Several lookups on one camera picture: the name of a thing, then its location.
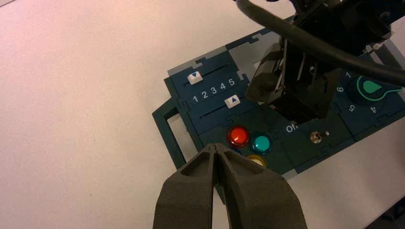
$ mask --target teal button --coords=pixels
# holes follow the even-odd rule
[[[267,153],[270,149],[270,140],[266,136],[258,136],[253,139],[253,149],[260,153]]]
[[[373,81],[367,80],[367,81],[364,81],[363,88],[367,93],[371,94],[373,92],[378,91],[382,87],[380,85],[374,83]]]

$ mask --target black cable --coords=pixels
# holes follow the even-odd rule
[[[402,69],[362,60],[348,54],[301,28],[280,19],[265,9],[252,4],[249,0],[236,0],[236,4],[246,16],[255,22],[278,33],[304,52],[324,62],[364,74],[377,81],[405,86],[405,71]]]

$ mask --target button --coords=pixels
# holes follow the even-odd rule
[[[197,71],[197,72],[191,73],[189,76],[187,76],[187,79],[189,80],[190,84],[193,85],[193,84],[196,84],[199,81],[203,80],[203,77]]]
[[[252,142],[253,149],[261,154],[266,154],[270,150],[270,140],[266,136],[257,136]]]
[[[228,131],[226,139],[231,146],[242,148],[249,142],[249,132],[243,126],[234,126]]]
[[[378,91],[382,87],[380,85],[374,83],[373,81],[366,80],[363,83],[363,88],[367,93],[371,94],[373,92]]]
[[[249,155],[247,158],[249,158],[251,161],[255,162],[258,165],[261,165],[263,167],[267,166],[266,161],[259,155],[252,154],[252,155]]]
[[[226,106],[231,109],[232,107],[240,104],[240,100],[236,94],[232,95],[231,97],[225,99]]]

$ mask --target dial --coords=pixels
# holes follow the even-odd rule
[[[369,105],[382,102],[389,93],[396,93],[400,90],[401,87],[399,86],[358,76],[350,80],[347,86],[347,95],[351,101],[358,105]]]

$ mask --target white tabletop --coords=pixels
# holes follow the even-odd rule
[[[254,2],[294,13],[288,0]],[[151,115],[170,97],[167,70],[260,28],[232,0],[1,7],[0,228],[151,228],[175,172]],[[404,127],[289,181],[309,228],[362,228],[405,194]],[[213,228],[227,227],[215,196]]]

